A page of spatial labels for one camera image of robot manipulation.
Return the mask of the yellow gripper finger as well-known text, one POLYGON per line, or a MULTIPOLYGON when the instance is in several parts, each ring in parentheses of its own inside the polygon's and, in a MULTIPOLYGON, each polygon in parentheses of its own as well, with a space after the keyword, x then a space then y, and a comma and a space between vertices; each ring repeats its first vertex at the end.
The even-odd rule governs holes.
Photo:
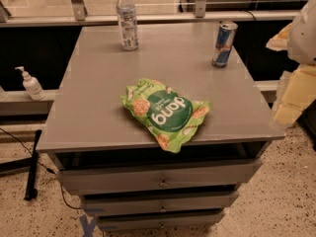
POLYGON ((291 126, 315 100, 315 65, 300 64, 292 73, 285 71, 276 91, 273 121, 291 126))
POLYGON ((274 37, 269 39, 269 41, 266 44, 266 48, 274 51, 287 50, 290 27, 291 24, 288 24, 282 30, 280 30, 274 37))

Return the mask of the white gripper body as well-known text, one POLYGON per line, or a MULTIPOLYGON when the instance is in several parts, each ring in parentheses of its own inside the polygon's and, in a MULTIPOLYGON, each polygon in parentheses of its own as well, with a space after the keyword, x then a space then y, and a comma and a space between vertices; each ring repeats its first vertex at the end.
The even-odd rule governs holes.
POLYGON ((288 57, 301 64, 316 64, 316 0, 309 0, 292 21, 288 57))

